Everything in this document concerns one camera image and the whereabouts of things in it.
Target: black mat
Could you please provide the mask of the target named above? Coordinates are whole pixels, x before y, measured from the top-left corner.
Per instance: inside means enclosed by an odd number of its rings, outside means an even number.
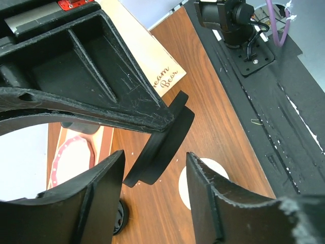
[[[244,78],[223,41],[200,26],[193,2],[185,9],[275,195],[325,194],[325,93],[298,59],[301,50],[290,37],[282,48],[270,38],[275,61]]]

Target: red device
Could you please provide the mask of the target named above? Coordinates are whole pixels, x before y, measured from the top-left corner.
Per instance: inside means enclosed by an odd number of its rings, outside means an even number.
[[[70,9],[74,9],[76,7],[82,6],[84,4],[87,4],[89,2],[93,2],[95,0],[77,0],[77,1],[72,1],[72,0],[60,0],[57,3],[59,6],[64,10],[68,11]]]

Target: white wall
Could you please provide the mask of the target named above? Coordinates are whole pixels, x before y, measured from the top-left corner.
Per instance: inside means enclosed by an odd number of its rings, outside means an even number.
[[[181,0],[120,0],[149,28]],[[34,198],[46,190],[47,125],[0,137],[0,200]]]
[[[0,200],[35,198],[46,189],[48,125],[0,137]]]

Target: brown wooden surface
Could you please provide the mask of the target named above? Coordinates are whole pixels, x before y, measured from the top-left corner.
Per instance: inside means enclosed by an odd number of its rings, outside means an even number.
[[[113,243],[194,244],[190,210],[178,192],[186,152],[216,160],[232,181],[253,192],[269,197],[274,194],[185,9],[175,12],[152,33],[187,72],[163,97],[164,101],[170,104],[183,90],[189,95],[187,106],[196,117],[176,156],[153,186],[122,186],[121,196],[130,207],[130,220]],[[125,150],[125,175],[148,138],[142,133],[115,130],[112,152]]]

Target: mounting hole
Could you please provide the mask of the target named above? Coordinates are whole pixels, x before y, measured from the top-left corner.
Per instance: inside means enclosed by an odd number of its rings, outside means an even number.
[[[29,93],[24,93],[23,95],[18,97],[20,100],[25,101],[25,102],[36,102],[36,98]]]

